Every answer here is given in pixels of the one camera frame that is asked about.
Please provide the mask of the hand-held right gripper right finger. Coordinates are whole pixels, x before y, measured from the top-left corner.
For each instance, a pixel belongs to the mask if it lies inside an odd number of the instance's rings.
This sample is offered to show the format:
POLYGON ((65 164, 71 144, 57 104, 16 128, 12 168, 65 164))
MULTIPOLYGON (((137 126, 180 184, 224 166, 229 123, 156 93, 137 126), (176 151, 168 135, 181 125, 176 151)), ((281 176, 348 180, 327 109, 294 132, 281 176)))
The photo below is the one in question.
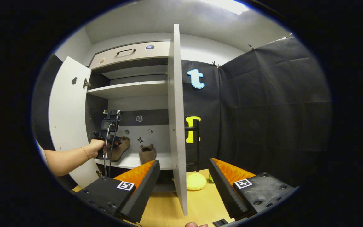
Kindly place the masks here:
POLYGON ((216 158, 210 158, 209 173, 235 221, 269 210, 297 191, 267 172, 253 174, 216 158))

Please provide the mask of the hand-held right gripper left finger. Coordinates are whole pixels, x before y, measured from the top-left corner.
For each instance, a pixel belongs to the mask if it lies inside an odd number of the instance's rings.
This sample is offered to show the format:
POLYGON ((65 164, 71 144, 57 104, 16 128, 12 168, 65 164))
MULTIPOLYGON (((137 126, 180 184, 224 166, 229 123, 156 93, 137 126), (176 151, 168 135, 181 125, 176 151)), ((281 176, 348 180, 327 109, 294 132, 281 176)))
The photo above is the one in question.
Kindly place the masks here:
POLYGON ((160 174, 159 160, 152 160, 117 177, 102 176, 74 195, 105 215, 140 222, 160 174))

